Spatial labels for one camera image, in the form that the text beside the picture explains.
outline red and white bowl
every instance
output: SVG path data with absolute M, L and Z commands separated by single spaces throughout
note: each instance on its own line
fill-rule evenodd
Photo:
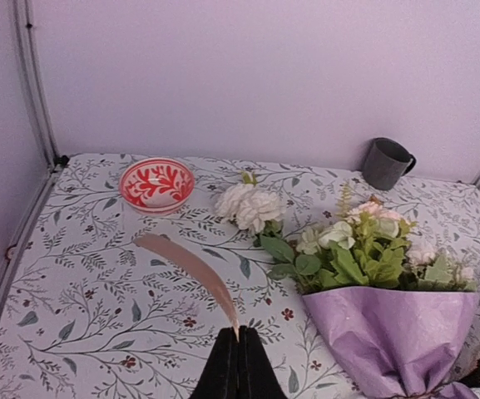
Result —
M 129 166 L 120 179 L 121 196 L 144 214 L 171 214 L 190 197 L 191 170 L 177 160 L 149 158 Z

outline bouquet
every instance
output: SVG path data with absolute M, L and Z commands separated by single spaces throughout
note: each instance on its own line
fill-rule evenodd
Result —
M 274 258 L 271 278 L 296 282 L 336 361 L 367 397 L 476 398 L 448 382 L 478 306 L 473 271 L 413 242 L 416 224 L 376 198 L 353 209 L 350 200 L 344 186 L 340 221 L 288 240 L 278 195 L 244 174 L 217 213 Z

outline tablecloth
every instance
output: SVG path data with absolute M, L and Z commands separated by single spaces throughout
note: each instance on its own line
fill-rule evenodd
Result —
M 402 178 L 389 192 L 360 173 L 303 165 L 184 158 L 196 177 L 176 214 L 149 217 L 117 191 L 145 157 L 76 155 L 62 172 L 22 256 L 0 320 L 0 399 L 187 398 L 228 323 L 214 299 L 174 264 L 137 248 L 165 234 L 225 281 L 242 323 L 255 327 L 291 399 L 361 397 L 329 354 L 293 284 L 266 277 L 270 257 L 213 211 L 219 193 L 254 171 L 287 204 L 285 233 L 333 223 L 341 186 L 355 204 L 377 195 L 418 221 L 418 234 L 473 266 L 480 292 L 480 192 Z M 480 307 L 459 364 L 480 342 Z

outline purple wrapping paper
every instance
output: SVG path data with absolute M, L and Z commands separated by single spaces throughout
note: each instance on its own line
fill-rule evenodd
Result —
M 448 377 L 478 306 L 477 293 L 337 288 L 303 296 L 339 365 L 367 397 L 432 392 Z M 433 398 L 476 398 L 448 384 Z

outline mug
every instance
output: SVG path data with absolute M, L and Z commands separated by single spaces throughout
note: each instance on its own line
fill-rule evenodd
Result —
M 417 163 L 408 150 L 398 142 L 386 138 L 373 140 L 365 158 L 362 176 L 378 190 L 391 190 L 401 176 L 406 175 Z

